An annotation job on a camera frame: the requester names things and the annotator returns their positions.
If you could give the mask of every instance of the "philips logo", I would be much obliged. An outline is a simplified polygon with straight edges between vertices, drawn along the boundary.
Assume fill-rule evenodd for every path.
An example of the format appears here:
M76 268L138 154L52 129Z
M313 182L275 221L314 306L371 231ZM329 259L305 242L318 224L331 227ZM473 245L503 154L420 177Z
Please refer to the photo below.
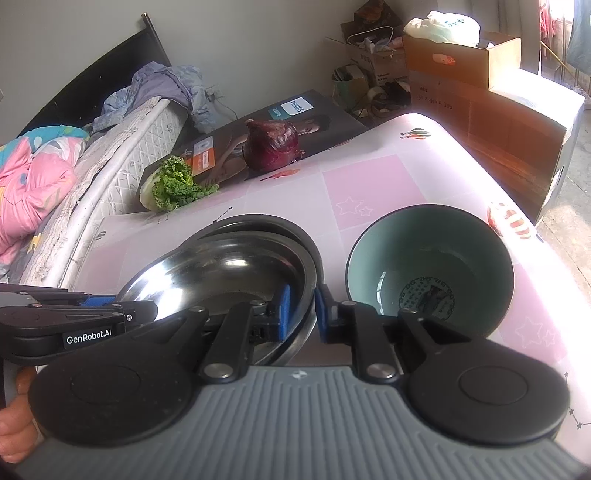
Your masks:
M285 112L289 116L294 116L294 115L297 115L298 113L302 113L302 112L305 112L306 110L310 110L311 108L314 108L310 104L310 102L308 102L303 97L296 98L296 99L291 100L290 102L287 102L287 103L282 103L281 107L283 108L283 110L285 110Z

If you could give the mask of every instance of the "star pattern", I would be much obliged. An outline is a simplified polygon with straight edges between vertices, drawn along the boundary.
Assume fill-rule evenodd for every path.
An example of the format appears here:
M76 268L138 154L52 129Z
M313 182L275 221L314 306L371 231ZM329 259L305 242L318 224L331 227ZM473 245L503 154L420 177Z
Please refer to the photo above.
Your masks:
M529 317L525 317L525 323L515 329L515 333L521 337L521 345L526 348L530 344L541 345L541 323L534 323Z
M339 202L336 206L340 209L340 215L344 215L345 213L357 213L357 209L362 203L347 197L344 202Z
M554 330L546 330L546 334L542 338L546 346L554 345L554 337L556 336L556 332Z
M569 382L569 373L568 372L564 372L564 379L566 380L566 383ZM583 423L582 421L579 421L579 419L576 417L576 415L574 414L574 408L573 407L569 407L569 416L571 416L577 426L577 430L580 430L581 428L587 426L587 425L591 425L591 421L585 422Z
M373 208L363 207L363 208L359 209L357 212L360 213L362 217L369 217L369 216L371 216L371 212L373 212L373 211L374 211Z

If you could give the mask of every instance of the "white plastic bag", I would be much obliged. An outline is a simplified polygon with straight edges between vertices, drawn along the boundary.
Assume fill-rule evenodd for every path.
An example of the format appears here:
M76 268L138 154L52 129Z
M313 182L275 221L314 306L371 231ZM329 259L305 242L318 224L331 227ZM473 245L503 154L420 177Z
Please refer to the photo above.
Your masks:
M473 18L465 15L431 12L424 20L413 18L404 27L404 33L438 43L456 43L476 47L480 37L480 25Z

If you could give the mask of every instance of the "finger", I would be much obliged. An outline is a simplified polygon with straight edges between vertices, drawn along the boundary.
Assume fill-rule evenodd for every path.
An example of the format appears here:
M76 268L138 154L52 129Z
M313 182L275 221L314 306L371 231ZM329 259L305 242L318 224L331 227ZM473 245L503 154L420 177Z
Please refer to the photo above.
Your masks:
M37 429L30 423L24 430L12 435L0 435L0 455L28 452L37 441Z
M8 407L0 410L0 436L20 432L32 421L33 414L27 396L18 395Z
M25 367L17 375L17 393L23 395L29 392L31 382L37 376L35 367Z
M29 456L29 454L32 451L33 451L33 449L31 448L30 450L28 450L26 452L15 453L14 455L2 455L2 460L4 460L6 463L22 462L25 458L27 458Z

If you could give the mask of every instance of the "red onion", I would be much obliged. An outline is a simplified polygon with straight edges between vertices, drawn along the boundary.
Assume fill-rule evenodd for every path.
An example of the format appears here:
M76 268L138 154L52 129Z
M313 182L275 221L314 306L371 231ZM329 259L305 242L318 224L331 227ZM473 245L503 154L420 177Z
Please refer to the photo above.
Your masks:
M246 165L259 173L267 173L289 165L303 155L298 148L298 133L285 120L259 122L246 120L248 140L244 145Z

